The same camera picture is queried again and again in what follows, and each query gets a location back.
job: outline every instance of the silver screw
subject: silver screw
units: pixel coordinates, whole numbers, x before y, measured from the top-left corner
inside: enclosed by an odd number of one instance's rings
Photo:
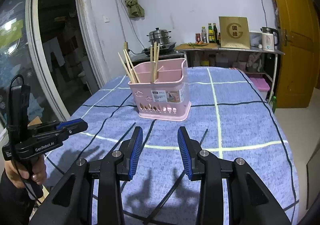
[[[112,152],[112,156],[114,156],[114,157],[119,157],[119,156],[121,156],[121,151],[119,151],[119,150],[116,150],[116,151],[113,151]]]
[[[82,166],[84,163],[85,163],[85,159],[83,159],[83,158],[78,159],[76,162],[76,164],[79,166]]]
[[[207,150],[201,150],[199,153],[200,156],[209,156],[209,152]]]
[[[242,158],[237,158],[236,162],[237,162],[237,164],[239,164],[239,165],[243,165],[243,164],[245,163],[245,160],[242,159]]]

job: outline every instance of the human hand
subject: human hand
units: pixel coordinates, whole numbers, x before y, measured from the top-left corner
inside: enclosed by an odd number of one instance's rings
[[[21,177],[24,179],[29,178],[29,172],[26,170],[26,168],[17,162],[18,170],[21,174]],[[14,163],[12,161],[5,161],[4,163],[4,169],[7,174],[7,177],[9,180],[14,184],[17,188],[24,188],[23,182],[20,180],[20,177],[18,175],[18,172],[14,166]],[[32,166],[32,180],[35,181],[37,184],[42,184],[47,179],[47,172],[46,172],[46,166],[44,164],[44,157],[43,155],[39,156],[38,161],[36,161]]]

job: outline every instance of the light switch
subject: light switch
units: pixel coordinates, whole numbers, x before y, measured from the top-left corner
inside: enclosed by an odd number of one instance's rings
[[[103,21],[105,23],[108,23],[108,22],[110,22],[110,19],[107,16],[103,16]]]

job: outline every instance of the basket base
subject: basket base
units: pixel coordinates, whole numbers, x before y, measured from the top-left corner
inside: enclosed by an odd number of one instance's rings
[[[151,119],[160,119],[160,120],[171,120],[171,121],[183,121],[188,117],[191,107],[191,102],[187,105],[186,112],[182,116],[168,116],[168,115],[157,115],[157,114],[148,114],[148,113],[139,113],[139,116],[142,118],[151,118]]]

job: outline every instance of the gold gift bag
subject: gold gift bag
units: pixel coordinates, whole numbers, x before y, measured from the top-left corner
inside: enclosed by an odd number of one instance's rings
[[[245,17],[219,17],[221,47],[250,49],[248,20]]]

